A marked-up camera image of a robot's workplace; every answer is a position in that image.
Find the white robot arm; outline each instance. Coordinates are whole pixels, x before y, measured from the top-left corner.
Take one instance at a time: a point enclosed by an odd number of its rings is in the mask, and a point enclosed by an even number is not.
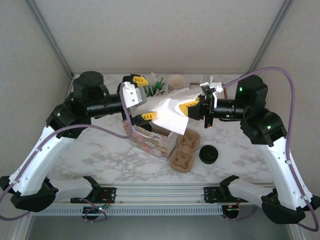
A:
[[[141,94],[137,87],[148,84],[145,81],[143,77],[133,74],[123,78],[123,97],[127,107],[144,101],[144,94]],[[312,195],[305,186],[292,156],[290,155],[290,161],[286,159],[287,132],[280,117],[265,108],[268,87],[262,79],[253,75],[240,81],[234,100],[217,98],[216,92],[223,90],[221,83],[211,81],[201,87],[205,96],[200,95],[198,104],[188,107],[188,117],[196,120],[205,117],[205,128],[213,125],[213,119],[240,121],[243,133],[263,156],[275,183],[275,189],[265,188],[233,175],[220,183],[219,194],[257,205],[277,224],[299,223],[305,217],[304,211],[309,210],[306,201],[309,201],[314,209],[318,208],[320,198]],[[99,118],[123,112],[119,94],[109,94],[100,73],[82,73],[74,81],[73,89],[74,92],[66,102],[58,105],[47,119],[47,126],[31,151],[39,152],[19,180],[15,182],[29,156],[15,173],[0,178],[2,189],[14,184],[10,191],[13,194],[11,201],[18,209],[39,212],[54,201],[71,198],[92,200],[99,194],[100,186],[90,176],[76,180],[54,180],[46,177],[60,154],[85,127],[63,131],[41,149],[37,149],[43,139],[57,129],[75,124],[90,124],[91,117]],[[139,125],[149,122],[150,119],[139,115],[131,118],[131,121],[133,125]],[[305,196],[301,195],[289,165],[292,165],[297,173]]]
[[[268,87],[262,79],[251,75],[240,80],[235,99],[218,99],[216,93],[222,92],[223,88],[221,82],[213,79],[202,84],[201,88],[205,96],[199,96],[198,105],[188,108],[188,117],[204,118],[205,128],[213,125],[213,119],[240,121],[240,128],[264,158],[275,184],[275,189],[265,188],[233,175],[220,183],[221,192],[257,205],[276,224],[299,223],[305,217],[304,211],[309,210],[306,202],[317,209],[320,198],[312,195],[306,187],[291,152],[290,160],[287,160],[287,132],[280,117],[265,108]]]
[[[123,77],[120,85],[127,108],[146,101],[144,90],[140,87],[147,84],[147,80],[140,75],[131,74]],[[62,152],[86,127],[91,126],[91,118],[114,113],[122,113],[123,118],[126,117],[119,94],[120,85],[117,93],[110,95],[103,84],[103,76],[94,71],[84,72],[74,80],[73,92],[63,104],[52,111],[38,142],[22,165],[12,175],[0,178],[0,187],[3,190],[14,184],[9,193],[13,194],[11,201],[17,209],[39,212],[54,201],[88,197],[94,199],[99,194],[100,185],[90,176],[75,180],[55,180],[48,179],[47,174]],[[133,125],[151,121],[148,113],[132,117],[130,120]],[[86,127],[62,131],[38,149],[44,139],[56,130],[78,124],[85,124]],[[18,174],[35,151],[37,154],[16,181]]]

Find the white wall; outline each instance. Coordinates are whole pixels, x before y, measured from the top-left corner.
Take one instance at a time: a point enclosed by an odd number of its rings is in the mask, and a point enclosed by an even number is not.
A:
[[[0,176],[10,175],[63,101],[68,77],[21,0],[0,2]],[[0,214],[13,214],[0,204]],[[0,222],[0,239],[12,227]]]
[[[245,73],[283,0],[35,0],[74,73]]]
[[[287,70],[296,89],[291,150],[302,178],[320,196],[320,1],[295,1],[260,67]],[[261,75],[269,86],[267,107],[286,125],[291,92],[280,73]]]

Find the beige cup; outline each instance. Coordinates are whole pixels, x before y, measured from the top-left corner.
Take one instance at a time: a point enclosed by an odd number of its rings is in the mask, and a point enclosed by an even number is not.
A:
[[[185,86],[185,78],[181,75],[175,74],[168,77],[167,83],[168,83],[168,90],[173,91],[175,89],[183,89]]]

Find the metal bracket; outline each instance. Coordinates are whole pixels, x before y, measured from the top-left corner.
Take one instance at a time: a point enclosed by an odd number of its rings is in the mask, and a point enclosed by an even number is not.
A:
[[[247,71],[248,73],[256,70],[259,67],[262,59],[264,58],[269,46],[271,45],[273,39],[275,38],[280,26],[284,22],[286,16],[288,15],[288,12],[294,2],[295,2],[295,0],[284,0],[283,1],[275,19],[273,20],[273,23],[271,24],[269,31],[267,32],[258,52],[256,53],[256,55],[251,63],[250,68]]]
[[[223,194],[220,186],[206,186],[203,188],[204,190],[204,201],[207,204],[217,204],[217,203],[226,203],[228,205],[232,205],[234,203],[247,203],[246,200],[241,198],[233,197],[230,194]]]
[[[93,207],[84,204],[68,204],[67,205],[54,205],[48,208],[33,213],[33,216],[83,216],[89,209]],[[126,205],[112,204],[105,210],[108,216],[220,216],[223,214],[223,208],[220,205],[213,204],[199,204],[197,205],[151,205],[141,204],[136,202],[134,204]],[[98,209],[92,209],[87,214],[88,217],[102,215]]]
[[[224,91],[224,89],[222,88],[222,83],[215,82],[214,77],[210,76],[210,82],[204,82],[200,84],[200,87],[206,96],[208,97],[211,97],[211,95],[213,96],[213,99],[214,99],[213,107],[216,108],[217,102],[218,102],[217,93],[222,93]]]
[[[116,191],[115,187],[101,187],[98,197],[96,199],[88,199],[90,202],[94,204],[105,204],[106,202],[114,204],[116,199]],[[72,204],[86,204],[85,201],[75,197],[71,198],[70,202]]]

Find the brown cup holder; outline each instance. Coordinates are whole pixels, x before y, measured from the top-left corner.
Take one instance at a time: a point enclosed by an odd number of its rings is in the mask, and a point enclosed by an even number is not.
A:
[[[195,161],[194,152],[200,145],[201,137],[196,131],[187,129],[183,136],[178,138],[178,148],[172,153],[171,167],[179,173],[188,173]]]

